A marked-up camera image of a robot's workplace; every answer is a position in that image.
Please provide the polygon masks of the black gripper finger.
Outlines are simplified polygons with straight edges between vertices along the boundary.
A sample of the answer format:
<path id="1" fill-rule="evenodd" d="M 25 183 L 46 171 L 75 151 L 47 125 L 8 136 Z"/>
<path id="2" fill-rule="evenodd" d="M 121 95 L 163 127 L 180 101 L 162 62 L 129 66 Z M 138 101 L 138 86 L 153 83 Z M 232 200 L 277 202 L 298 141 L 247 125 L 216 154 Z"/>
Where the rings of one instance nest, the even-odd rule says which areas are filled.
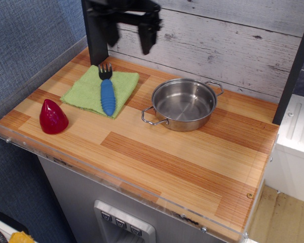
<path id="1" fill-rule="evenodd" d="M 115 46 L 119 40 L 117 24 L 113 21 L 109 21 L 108 19 L 101 19 L 100 28 L 106 42 L 111 47 Z"/>
<path id="2" fill-rule="evenodd" d="M 138 25 L 138 33 L 140 37 L 142 52 L 144 55 L 149 54 L 152 46 L 156 44 L 158 30 L 158 22 L 152 24 L 140 23 Z"/>

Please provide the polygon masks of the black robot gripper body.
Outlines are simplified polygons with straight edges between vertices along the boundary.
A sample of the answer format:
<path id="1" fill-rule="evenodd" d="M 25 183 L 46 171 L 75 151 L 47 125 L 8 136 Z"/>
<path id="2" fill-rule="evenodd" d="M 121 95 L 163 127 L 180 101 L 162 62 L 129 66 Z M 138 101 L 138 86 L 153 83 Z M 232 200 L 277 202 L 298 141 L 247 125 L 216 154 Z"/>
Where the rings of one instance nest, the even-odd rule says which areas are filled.
<path id="1" fill-rule="evenodd" d="M 87 10 L 90 17 L 103 25 L 117 26 L 124 23 L 134 26 L 146 25 L 148 29 L 159 31 L 161 6 L 154 1 L 89 1 Z"/>

